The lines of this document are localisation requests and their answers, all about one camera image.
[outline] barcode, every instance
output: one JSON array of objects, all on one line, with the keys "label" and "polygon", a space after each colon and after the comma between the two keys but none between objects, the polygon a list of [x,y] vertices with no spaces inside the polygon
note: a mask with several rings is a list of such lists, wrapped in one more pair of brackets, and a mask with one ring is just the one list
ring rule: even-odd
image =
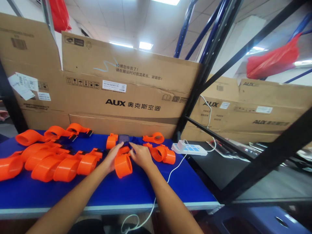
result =
[{"label": "barcode", "polygon": [[218,90],[218,91],[223,91],[223,86],[217,85],[217,90]]},{"label": "barcode", "polygon": [[20,50],[27,50],[26,42],[24,40],[11,37],[11,41],[15,48]]}]

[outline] orange plastic part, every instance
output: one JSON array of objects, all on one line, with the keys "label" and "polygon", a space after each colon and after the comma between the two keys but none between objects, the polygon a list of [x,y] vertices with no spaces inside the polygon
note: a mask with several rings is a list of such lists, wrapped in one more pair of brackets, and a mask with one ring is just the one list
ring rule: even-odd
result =
[{"label": "orange plastic part", "polygon": [[69,138],[72,138],[74,141],[77,137],[76,134],[72,133],[72,132],[68,132],[66,130],[64,130],[63,128],[59,127],[59,126],[51,126],[46,132],[45,132],[45,137],[50,138],[51,140],[56,140],[59,139],[62,136],[66,136]]},{"label": "orange plastic part", "polygon": [[125,146],[125,147],[122,147],[118,150],[119,153],[121,154],[125,154],[125,153],[128,153],[130,151],[130,148],[129,146]]},{"label": "orange plastic part", "polygon": [[78,166],[79,160],[69,158],[64,159],[56,168],[53,179],[55,181],[64,182],[72,181],[77,174]]},{"label": "orange plastic part", "polygon": [[71,123],[68,126],[68,128],[66,129],[66,131],[72,132],[72,133],[78,135],[80,132],[87,133],[87,132],[91,131],[91,129],[90,128],[84,128],[83,126],[81,126],[80,124],[77,124],[77,123]]},{"label": "orange plastic part", "polygon": [[118,135],[111,133],[107,138],[106,149],[112,149],[116,146],[116,141],[118,140]]},{"label": "orange plastic part", "polygon": [[161,144],[165,141],[165,138],[160,132],[156,132],[152,135],[152,137],[143,136],[143,141]]},{"label": "orange plastic part", "polygon": [[168,163],[168,164],[174,164],[176,161],[176,157],[175,157],[175,152],[173,150],[170,150],[167,146],[165,145],[161,145],[165,148],[166,150],[166,154],[165,157],[163,158],[163,162],[164,163]]},{"label": "orange plastic part", "polygon": [[54,156],[55,153],[47,151],[47,150],[39,150],[35,154],[31,155],[26,163],[25,163],[25,169],[27,171],[32,171],[42,160],[44,160],[47,157]]},{"label": "orange plastic part", "polygon": [[32,178],[42,182],[49,182],[53,179],[54,172],[62,160],[55,157],[47,157],[35,166],[32,171]]},{"label": "orange plastic part", "polygon": [[153,146],[152,146],[151,143],[145,143],[145,144],[143,144],[143,146],[146,146],[146,147],[148,147],[148,148],[153,148]]},{"label": "orange plastic part", "polygon": [[157,146],[155,148],[150,148],[149,150],[150,154],[157,162],[161,162],[165,158],[166,150],[163,146]]},{"label": "orange plastic part", "polygon": [[23,169],[21,157],[8,157],[0,159],[0,181],[14,178]]},{"label": "orange plastic part", "polygon": [[98,148],[93,148],[93,150],[90,153],[87,153],[85,155],[96,156],[97,161],[100,161],[100,159],[103,156],[103,152],[100,149],[98,149]]},{"label": "orange plastic part", "polygon": [[97,157],[92,155],[84,155],[81,159],[77,174],[78,175],[89,175],[97,165]]},{"label": "orange plastic part", "polygon": [[118,178],[125,177],[132,173],[132,163],[130,161],[130,154],[117,153],[115,158],[115,171]]},{"label": "orange plastic part", "polygon": [[30,146],[36,141],[47,142],[50,139],[47,137],[44,137],[43,135],[39,134],[35,130],[29,129],[21,134],[18,134],[15,137],[15,140],[21,145]]},{"label": "orange plastic part", "polygon": [[49,148],[50,147],[46,144],[36,143],[36,144],[30,145],[22,152],[21,158],[23,159],[23,162],[26,162],[30,156],[34,155],[39,150],[43,150],[43,149],[46,150]]}]

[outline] blue table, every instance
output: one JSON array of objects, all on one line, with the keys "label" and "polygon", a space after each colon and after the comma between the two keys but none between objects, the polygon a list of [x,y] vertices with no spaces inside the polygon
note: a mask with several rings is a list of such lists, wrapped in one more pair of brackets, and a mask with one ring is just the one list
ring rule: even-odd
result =
[{"label": "blue table", "polygon": [[[91,151],[93,148],[106,149],[107,135],[93,134],[90,138],[78,137],[70,146],[74,150]],[[172,141],[164,144],[171,148]],[[0,144],[0,158],[13,152],[24,150],[14,138]],[[169,173],[182,160],[176,155],[176,163],[169,165],[155,162],[167,180]],[[110,173],[92,195],[84,214],[138,213],[149,210],[155,194],[145,172],[132,161],[133,173],[119,179],[115,172]],[[64,195],[74,188],[84,176],[76,176],[70,183],[51,181],[44,183],[31,179],[31,172],[23,170],[13,179],[0,182],[0,219],[39,217],[55,205]],[[169,181],[189,210],[215,209],[220,207],[208,188],[203,184],[187,161],[183,161]]]}]

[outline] barcode sticker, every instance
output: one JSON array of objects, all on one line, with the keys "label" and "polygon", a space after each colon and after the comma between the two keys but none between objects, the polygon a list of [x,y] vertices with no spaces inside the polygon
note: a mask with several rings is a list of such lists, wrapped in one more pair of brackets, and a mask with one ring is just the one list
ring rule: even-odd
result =
[{"label": "barcode sticker", "polygon": [[256,112],[269,114],[269,113],[272,112],[272,110],[273,110],[273,107],[258,106],[257,109],[256,109]]},{"label": "barcode sticker", "polygon": [[26,42],[24,40],[11,37],[11,41],[15,48],[20,50],[27,50]]},{"label": "barcode sticker", "polygon": [[109,89],[125,93],[127,90],[127,85],[103,80],[103,89]]},{"label": "barcode sticker", "polygon": [[230,105],[229,102],[222,102],[220,109],[227,109],[229,105]]},{"label": "barcode sticker", "polygon": [[18,72],[16,72],[15,74],[19,77],[20,84],[24,85],[30,90],[37,91],[37,92],[39,91],[38,79],[18,73]]},{"label": "barcode sticker", "polygon": [[42,101],[51,101],[49,93],[38,92],[38,97],[39,97],[39,100],[42,100]]},{"label": "barcode sticker", "polygon": [[223,86],[222,85],[217,85],[217,90],[218,91],[223,91]]},{"label": "barcode sticker", "polygon": [[35,96],[29,88],[20,83],[20,79],[16,74],[10,76],[8,80],[11,87],[26,101]]}]

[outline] charging cable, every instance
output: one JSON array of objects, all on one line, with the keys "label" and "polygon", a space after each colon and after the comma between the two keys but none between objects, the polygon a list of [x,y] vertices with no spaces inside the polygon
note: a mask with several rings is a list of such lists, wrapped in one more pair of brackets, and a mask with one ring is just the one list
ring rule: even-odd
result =
[{"label": "charging cable", "polygon": [[[167,180],[167,183],[168,183],[168,184],[169,184],[169,180],[170,180],[171,174],[174,172],[174,170],[178,169],[178,167],[181,165],[182,161],[185,159],[185,157],[186,157],[187,155],[188,155],[188,154],[186,154],[186,155],[182,158],[182,160],[181,160],[181,162],[179,163],[179,165],[178,165],[175,169],[173,169],[173,170],[170,172],[169,177],[168,177],[168,180]],[[127,234],[127,233],[130,232],[130,231],[134,231],[134,230],[137,230],[137,229],[141,228],[141,227],[149,220],[150,216],[152,215],[153,210],[154,210],[154,208],[155,208],[155,202],[156,202],[156,198],[154,199],[154,203],[153,203],[153,206],[152,206],[152,210],[150,211],[150,214],[148,215],[148,217],[146,218],[146,220],[145,220],[141,225],[139,225],[139,223],[140,223],[140,218],[139,218],[139,216],[137,216],[136,214],[131,214],[131,215],[129,215],[128,217],[126,217],[126,218],[124,219],[123,224],[121,225],[121,233],[122,233],[122,234]],[[126,221],[128,218],[132,217],[132,216],[136,216],[136,217],[137,217],[137,224],[136,224],[136,226],[135,226],[134,228],[128,228],[127,230],[123,231],[123,225],[124,225],[125,221]]]},{"label": "charging cable", "polygon": [[[211,115],[212,115],[212,109],[211,109],[211,106],[209,106],[209,104],[208,104],[208,102],[206,101],[206,99],[202,96],[202,95],[200,95],[203,99],[204,99],[204,101],[205,101],[205,103],[207,104],[207,106],[210,108],[210,115],[209,115],[209,122],[208,122],[208,125],[207,125],[207,128],[209,129],[209,124],[210,124],[210,120],[211,120]],[[214,147],[213,147],[213,149],[212,150],[207,150],[207,152],[212,152],[212,151],[214,151],[215,149],[216,149],[216,147],[217,147],[217,143],[215,142],[215,138],[214,137],[212,137],[213,138],[213,140],[214,140]]]}]

